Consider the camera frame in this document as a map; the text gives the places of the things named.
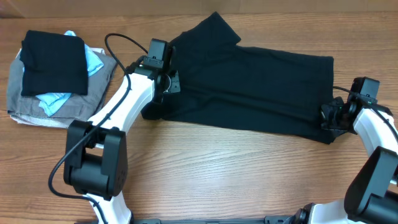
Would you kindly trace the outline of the black t-shirt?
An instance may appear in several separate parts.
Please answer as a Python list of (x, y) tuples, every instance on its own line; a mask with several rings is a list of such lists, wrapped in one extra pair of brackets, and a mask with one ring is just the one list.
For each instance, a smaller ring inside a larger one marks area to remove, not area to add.
[(218, 13), (174, 38), (180, 91), (148, 104), (142, 117), (333, 142), (320, 116), (333, 100), (333, 58), (239, 42)]

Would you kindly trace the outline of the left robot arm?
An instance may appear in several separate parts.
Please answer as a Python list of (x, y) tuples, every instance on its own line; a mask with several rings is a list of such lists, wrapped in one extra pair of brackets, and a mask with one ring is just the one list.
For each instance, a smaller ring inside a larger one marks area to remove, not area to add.
[(123, 196), (127, 179), (126, 136), (149, 103), (178, 93), (178, 73), (170, 69), (172, 47), (152, 39), (149, 51), (124, 69), (124, 79), (108, 103), (88, 121), (67, 131), (63, 179), (78, 198), (89, 201), (97, 223), (133, 223)]

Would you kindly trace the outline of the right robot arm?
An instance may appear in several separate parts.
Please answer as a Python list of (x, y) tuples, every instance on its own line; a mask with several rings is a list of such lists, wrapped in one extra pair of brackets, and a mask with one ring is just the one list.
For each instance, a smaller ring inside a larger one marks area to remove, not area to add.
[(348, 99), (322, 105), (322, 129), (335, 137), (353, 133), (369, 156), (345, 197), (326, 204), (308, 204), (286, 223), (397, 223), (397, 129), (389, 108), (377, 103), (379, 81), (358, 77)]

